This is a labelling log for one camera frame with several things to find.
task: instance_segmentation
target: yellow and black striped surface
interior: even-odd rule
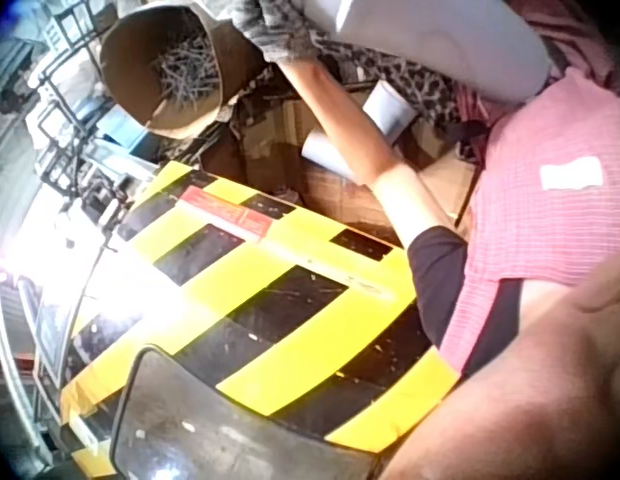
[[[184,206],[190,186],[266,215],[267,234],[241,238]],[[79,415],[100,442],[74,454],[90,476],[114,473],[103,452],[146,344],[299,434],[369,452],[406,433],[458,380],[421,328],[399,248],[178,163],[118,233],[125,244],[100,280],[109,292],[87,289],[61,393],[62,421]]]

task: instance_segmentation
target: cardboard box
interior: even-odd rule
[[[354,98],[363,105],[367,95],[358,93]],[[311,210],[397,243],[383,208],[367,187],[357,186],[301,157],[306,137],[317,126],[305,103],[291,100],[268,111],[262,121],[247,129],[243,147],[250,185],[269,193],[285,185],[297,191]],[[398,146],[454,222],[468,193],[474,167],[458,160],[454,152],[433,160],[429,153],[438,154],[442,148],[442,142],[425,124],[404,132]],[[465,216],[459,233],[467,237],[470,226]]]

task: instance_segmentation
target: glove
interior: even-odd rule
[[[267,62],[315,58],[317,48],[291,0],[235,0],[232,23],[263,52]]]

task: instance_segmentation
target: bundle of nails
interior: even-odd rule
[[[154,61],[163,97],[177,108],[196,108],[197,102],[219,88],[212,44],[205,32],[171,42]]]

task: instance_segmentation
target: red sticker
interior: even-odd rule
[[[224,228],[224,223],[238,227],[240,230],[238,232],[239,236],[246,240],[255,236],[257,237],[256,240],[265,237],[270,225],[272,225],[273,220],[267,215],[241,205],[235,205],[194,186],[188,187],[181,196],[181,200],[202,212],[222,220],[223,222],[220,222],[222,223],[221,228]],[[232,230],[230,233],[234,233],[236,229],[231,228],[229,230]]]

